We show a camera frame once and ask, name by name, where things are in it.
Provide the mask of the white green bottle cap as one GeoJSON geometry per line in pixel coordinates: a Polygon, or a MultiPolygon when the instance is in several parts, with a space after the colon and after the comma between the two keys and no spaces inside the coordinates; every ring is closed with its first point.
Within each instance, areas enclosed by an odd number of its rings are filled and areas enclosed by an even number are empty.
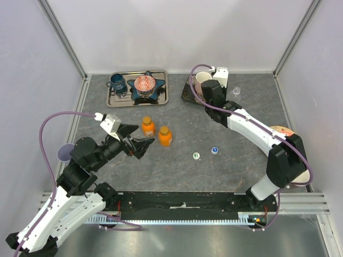
{"type": "Polygon", "coordinates": [[[200,153],[195,152],[195,153],[193,153],[192,157],[194,160],[199,160],[200,159],[200,153]]]}

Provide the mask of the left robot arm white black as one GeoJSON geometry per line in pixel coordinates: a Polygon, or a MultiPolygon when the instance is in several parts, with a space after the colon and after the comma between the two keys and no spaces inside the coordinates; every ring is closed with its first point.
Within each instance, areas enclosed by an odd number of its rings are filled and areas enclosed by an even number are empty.
{"type": "Polygon", "coordinates": [[[83,203],[67,213],[95,183],[95,172],[119,153],[137,159],[143,157],[154,139],[131,137],[138,128],[122,124],[115,136],[107,135],[99,145],[91,137],[80,138],[70,153],[69,164],[57,179],[56,191],[27,227],[7,236],[9,247],[20,256],[55,256],[67,237],[87,219],[100,211],[116,208],[118,193],[108,183],[101,183],[83,203]]]}

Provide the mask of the blue white bottle cap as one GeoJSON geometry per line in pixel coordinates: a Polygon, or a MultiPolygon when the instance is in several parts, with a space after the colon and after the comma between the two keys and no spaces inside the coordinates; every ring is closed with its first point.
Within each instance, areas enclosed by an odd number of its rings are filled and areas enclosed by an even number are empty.
{"type": "Polygon", "coordinates": [[[217,147],[212,147],[212,149],[211,149],[211,153],[212,154],[217,154],[219,152],[219,149],[217,148],[217,147]]]}

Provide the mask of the orange juice bottle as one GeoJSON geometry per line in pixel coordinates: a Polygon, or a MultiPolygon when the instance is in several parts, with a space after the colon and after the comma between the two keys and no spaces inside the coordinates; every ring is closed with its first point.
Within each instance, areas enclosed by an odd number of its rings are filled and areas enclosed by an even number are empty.
{"type": "Polygon", "coordinates": [[[155,124],[153,123],[151,117],[145,116],[141,124],[143,133],[147,137],[152,137],[155,135],[155,124]]]}
{"type": "Polygon", "coordinates": [[[162,146],[170,146],[173,139],[173,134],[167,126],[160,127],[159,130],[159,142],[162,146]]]}

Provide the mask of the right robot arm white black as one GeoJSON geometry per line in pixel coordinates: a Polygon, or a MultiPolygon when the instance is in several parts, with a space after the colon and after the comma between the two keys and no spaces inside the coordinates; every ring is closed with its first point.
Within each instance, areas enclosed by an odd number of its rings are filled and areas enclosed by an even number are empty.
{"type": "Polygon", "coordinates": [[[246,206],[259,210],[265,199],[287,185],[306,186],[311,182],[302,139],[295,133],[287,136],[249,115],[226,94],[216,80],[202,83],[206,113],[217,123],[250,140],[267,156],[266,174],[247,190],[246,206]]]}

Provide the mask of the clear plastic bottle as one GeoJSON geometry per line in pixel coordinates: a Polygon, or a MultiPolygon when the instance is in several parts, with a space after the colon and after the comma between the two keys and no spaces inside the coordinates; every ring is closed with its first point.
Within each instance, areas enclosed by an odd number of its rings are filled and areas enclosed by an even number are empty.
{"type": "Polygon", "coordinates": [[[230,90],[227,93],[226,100],[241,104],[241,88],[236,86],[230,90]]]}

